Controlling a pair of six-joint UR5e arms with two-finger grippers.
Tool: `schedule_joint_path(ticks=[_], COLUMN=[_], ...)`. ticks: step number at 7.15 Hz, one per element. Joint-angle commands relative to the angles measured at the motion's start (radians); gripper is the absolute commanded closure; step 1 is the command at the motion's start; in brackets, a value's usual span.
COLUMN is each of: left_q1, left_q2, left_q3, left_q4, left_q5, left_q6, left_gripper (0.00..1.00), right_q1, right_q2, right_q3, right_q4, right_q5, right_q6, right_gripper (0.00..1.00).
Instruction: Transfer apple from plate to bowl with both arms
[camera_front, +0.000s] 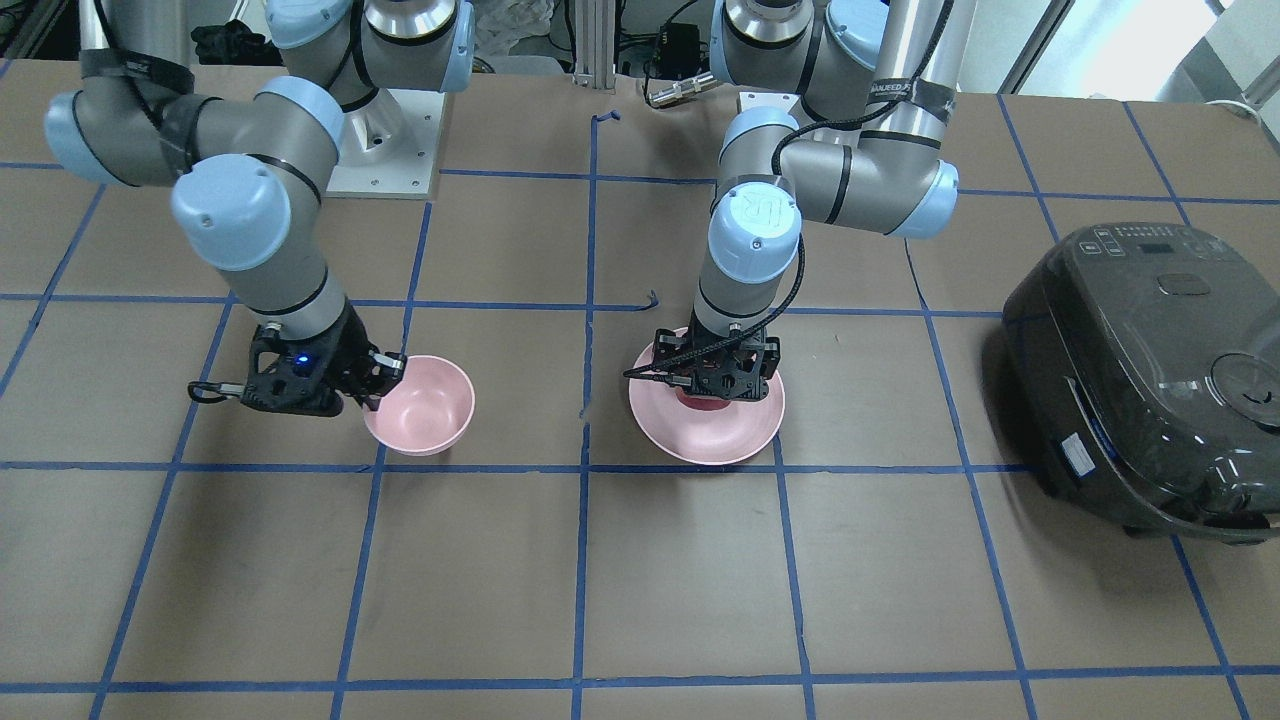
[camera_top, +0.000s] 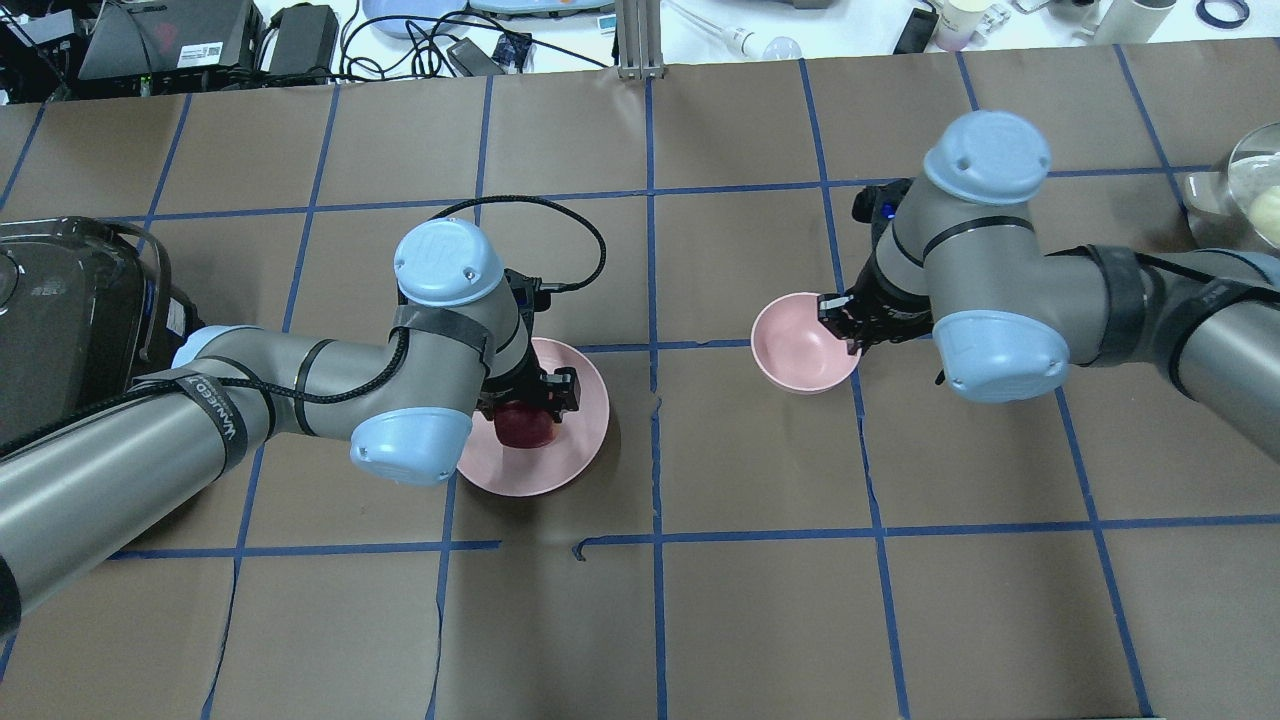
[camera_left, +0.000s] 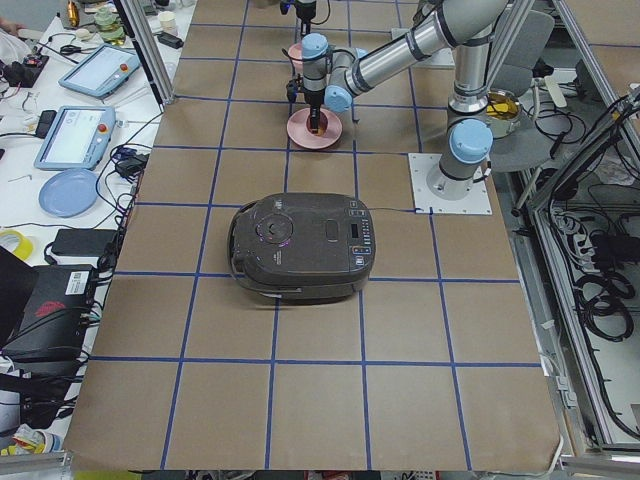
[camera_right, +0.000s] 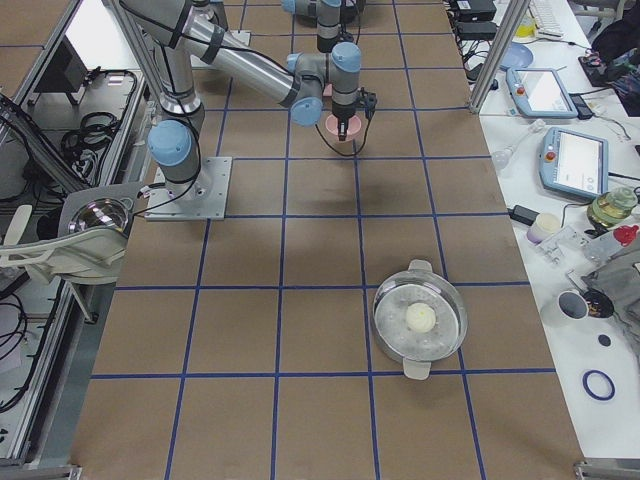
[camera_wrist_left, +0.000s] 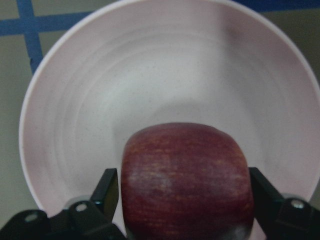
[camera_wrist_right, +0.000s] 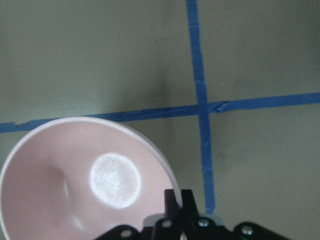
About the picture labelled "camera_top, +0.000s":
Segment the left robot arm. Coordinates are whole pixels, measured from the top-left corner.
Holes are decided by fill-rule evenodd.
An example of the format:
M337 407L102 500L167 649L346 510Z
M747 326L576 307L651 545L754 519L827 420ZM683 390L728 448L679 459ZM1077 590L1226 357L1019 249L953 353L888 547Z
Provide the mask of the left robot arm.
M579 373L532 347L545 304L472 222L433 218L397 245L384 345L256 325L196 331L166 370L3 446L3 635L280 434L349 442L374 477L449 479L474 415L547 424L581 402Z

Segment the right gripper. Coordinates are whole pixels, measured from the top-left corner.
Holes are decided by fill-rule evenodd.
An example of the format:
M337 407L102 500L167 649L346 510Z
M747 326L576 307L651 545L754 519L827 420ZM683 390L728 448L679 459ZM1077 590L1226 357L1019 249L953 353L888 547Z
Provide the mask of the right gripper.
M934 325L928 297L899 290L877 265L865 265L842 293L819 295L818 322L850 354L920 338Z

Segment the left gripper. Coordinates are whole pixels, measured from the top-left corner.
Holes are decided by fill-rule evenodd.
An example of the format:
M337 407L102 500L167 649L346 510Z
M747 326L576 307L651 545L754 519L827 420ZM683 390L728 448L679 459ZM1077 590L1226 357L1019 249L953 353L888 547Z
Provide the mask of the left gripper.
M477 410L486 419L493 419L499 407L525 404L548 413L553 419L562 419L566 413L580 410L580 402L577 369L558 366L548 372L540 364L536 347L529 345L512 370L484 380Z

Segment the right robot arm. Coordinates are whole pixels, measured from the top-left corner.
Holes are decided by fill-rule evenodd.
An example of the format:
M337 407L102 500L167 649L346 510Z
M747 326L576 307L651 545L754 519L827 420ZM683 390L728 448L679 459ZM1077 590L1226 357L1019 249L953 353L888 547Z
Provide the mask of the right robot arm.
M1277 259L1234 249L1149 254L1084 243L1046 254L1029 201L1051 165L1027 119L970 111L911 179L865 187L873 228L856 282L813 305L850 354L922 336L963 398L1060 388L1074 366L1147 363L1277 456Z

